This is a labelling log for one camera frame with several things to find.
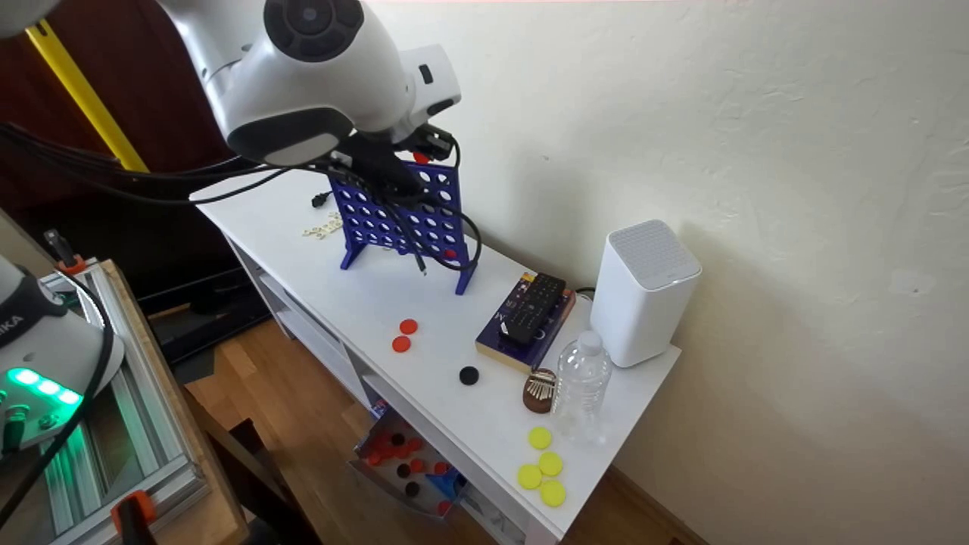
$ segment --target red game disc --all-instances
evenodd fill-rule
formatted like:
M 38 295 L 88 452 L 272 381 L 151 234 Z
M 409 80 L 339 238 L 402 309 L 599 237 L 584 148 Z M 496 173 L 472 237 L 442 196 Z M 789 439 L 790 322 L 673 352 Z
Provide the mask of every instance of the red game disc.
M 411 347 L 411 339 L 405 336 L 397 337 L 393 340 L 391 346 L 394 352 L 407 352 Z
M 418 330 L 418 323 L 415 320 L 407 318 L 403 322 L 400 322 L 400 333 L 404 335 L 413 335 Z

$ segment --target yellow pole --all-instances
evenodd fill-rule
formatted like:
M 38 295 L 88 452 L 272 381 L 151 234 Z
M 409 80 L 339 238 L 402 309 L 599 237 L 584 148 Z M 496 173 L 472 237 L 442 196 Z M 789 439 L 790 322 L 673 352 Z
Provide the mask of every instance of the yellow pole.
M 87 78 L 81 73 L 71 54 L 64 49 L 64 45 L 47 24 L 47 20 L 41 19 L 36 25 L 28 28 L 27 35 L 30 36 L 30 41 L 34 43 L 34 47 L 50 69 L 61 80 L 64 88 L 78 103 L 80 110 L 94 125 L 94 129 L 104 139 L 111 153 L 121 161 L 121 165 L 130 171 L 148 172 L 138 152 L 128 142 L 128 137 L 121 132 L 114 117 L 111 117 L 105 104 L 98 98 L 98 93 L 94 92 L 91 84 L 87 82 Z

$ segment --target black game disc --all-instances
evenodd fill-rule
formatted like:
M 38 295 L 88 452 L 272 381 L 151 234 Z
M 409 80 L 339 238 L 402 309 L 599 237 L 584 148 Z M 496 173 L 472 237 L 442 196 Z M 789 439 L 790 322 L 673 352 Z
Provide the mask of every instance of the black game disc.
M 478 382 L 478 369 L 468 366 L 461 370 L 461 374 L 458 376 L 461 380 L 461 384 L 465 386 L 471 386 Z

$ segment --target book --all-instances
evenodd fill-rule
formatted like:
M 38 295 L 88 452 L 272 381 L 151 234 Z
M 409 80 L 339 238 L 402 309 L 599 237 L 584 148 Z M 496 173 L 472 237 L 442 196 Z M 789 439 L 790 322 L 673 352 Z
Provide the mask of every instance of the book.
M 531 373 L 542 364 L 542 359 L 546 356 L 555 336 L 562 329 L 562 324 L 576 304 L 576 294 L 572 290 L 564 290 L 562 299 L 548 312 L 545 325 L 539 329 L 530 343 L 518 344 L 502 337 L 501 323 L 518 306 L 534 278 L 535 275 L 530 272 L 521 276 L 512 293 L 508 294 L 505 302 L 491 315 L 491 319 L 475 339 L 475 347 L 479 352 L 525 374 Z

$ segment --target yellow game disc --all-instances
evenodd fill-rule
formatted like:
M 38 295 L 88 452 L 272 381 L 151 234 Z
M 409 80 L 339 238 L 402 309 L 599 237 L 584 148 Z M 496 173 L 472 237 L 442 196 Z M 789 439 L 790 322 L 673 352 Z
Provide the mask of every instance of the yellow game disc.
M 545 475 L 554 477 L 562 472 L 562 458 L 554 452 L 543 452 L 539 457 L 539 469 Z
M 539 488 L 542 484 L 542 471 L 537 465 L 523 465 L 518 469 L 518 484 L 527 490 Z
M 542 501 L 549 507 L 558 507 L 565 502 L 565 487 L 558 481 L 546 481 L 542 484 Z
M 541 426 L 533 428 L 528 433 L 528 443 L 539 450 L 548 448 L 551 444 L 551 432 Z

